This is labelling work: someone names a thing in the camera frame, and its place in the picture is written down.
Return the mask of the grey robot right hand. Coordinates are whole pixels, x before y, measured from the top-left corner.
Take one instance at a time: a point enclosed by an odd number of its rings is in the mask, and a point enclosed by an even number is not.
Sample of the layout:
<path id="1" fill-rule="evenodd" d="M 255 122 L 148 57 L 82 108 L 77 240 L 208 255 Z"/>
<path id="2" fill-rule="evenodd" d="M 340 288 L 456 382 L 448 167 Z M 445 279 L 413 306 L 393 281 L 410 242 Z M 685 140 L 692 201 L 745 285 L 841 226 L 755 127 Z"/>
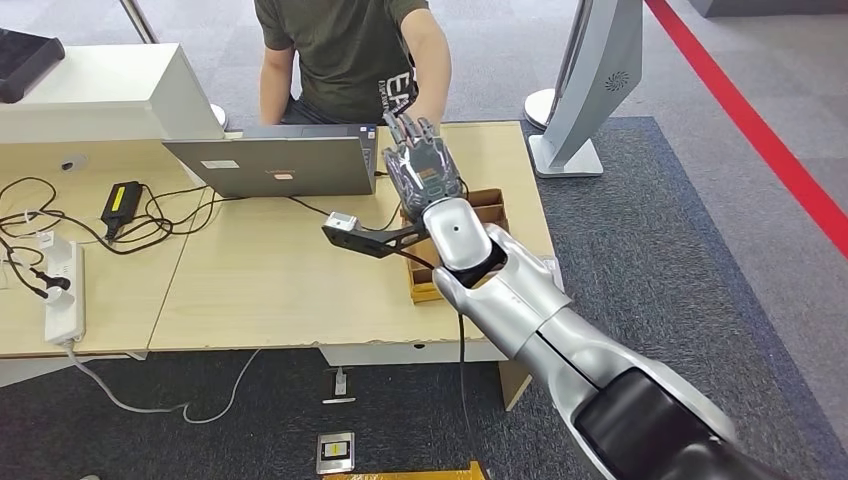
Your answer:
<path id="1" fill-rule="evenodd" d="M 456 163 L 429 120 L 390 111 L 383 120 L 394 141 L 383 150 L 383 159 L 408 221 L 420 222 L 435 203 L 466 196 Z"/>

